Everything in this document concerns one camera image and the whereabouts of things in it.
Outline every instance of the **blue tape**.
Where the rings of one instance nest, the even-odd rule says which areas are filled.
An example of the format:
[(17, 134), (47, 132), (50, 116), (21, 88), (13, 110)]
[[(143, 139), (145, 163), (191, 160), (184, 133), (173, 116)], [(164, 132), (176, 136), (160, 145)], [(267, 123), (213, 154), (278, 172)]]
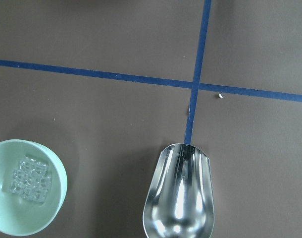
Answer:
[(300, 95), (300, 94), (255, 90), (255, 89), (250, 89), (250, 88), (238, 88), (238, 87), (201, 83), (200, 90), (302, 102), (302, 95)]
[(180, 80), (135, 76), (135, 75), (122, 74), (122, 73), (110, 73), (110, 72), (103, 72), (103, 71), (68, 68), (68, 67), (52, 66), (52, 65), (37, 64), (37, 63), (0, 60), (0, 66), (40, 70), (40, 71), (55, 72), (55, 73), (65, 73), (65, 74), (73, 74), (73, 75), (96, 77), (96, 78), (115, 79), (115, 80), (130, 81), (130, 82), (148, 83), (148, 84), (156, 84), (156, 85), (179, 87), (179, 88), (189, 88), (189, 89), (192, 88), (192, 82), (186, 82)]
[(193, 85), (192, 85), (190, 105), (189, 105), (189, 116), (187, 118), (186, 129), (185, 129), (185, 137), (184, 137), (185, 144), (191, 144), (191, 140), (192, 140), (193, 124), (194, 124), (194, 117), (196, 111), (197, 96), (200, 86), (201, 67), (204, 57), (210, 6), (211, 6), (211, 0), (205, 0), (203, 15), (201, 19), (200, 39), (199, 39), (199, 45), (196, 54)]

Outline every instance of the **stainless steel scoop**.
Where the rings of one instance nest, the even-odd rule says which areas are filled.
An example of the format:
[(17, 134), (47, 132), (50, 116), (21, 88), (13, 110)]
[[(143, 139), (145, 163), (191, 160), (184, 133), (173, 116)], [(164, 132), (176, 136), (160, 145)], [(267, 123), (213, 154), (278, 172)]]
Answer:
[(173, 144), (159, 157), (146, 199), (148, 238), (209, 238), (214, 204), (209, 158), (198, 148)]

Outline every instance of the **clear plastic ice cube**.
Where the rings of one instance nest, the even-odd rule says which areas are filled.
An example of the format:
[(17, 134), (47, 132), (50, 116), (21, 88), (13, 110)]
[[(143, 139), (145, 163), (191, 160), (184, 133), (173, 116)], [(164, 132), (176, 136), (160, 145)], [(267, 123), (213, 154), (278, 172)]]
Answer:
[(48, 165), (28, 157), (20, 160), (19, 169), (13, 171), (9, 191), (29, 201), (44, 202), (51, 187), (47, 170)]

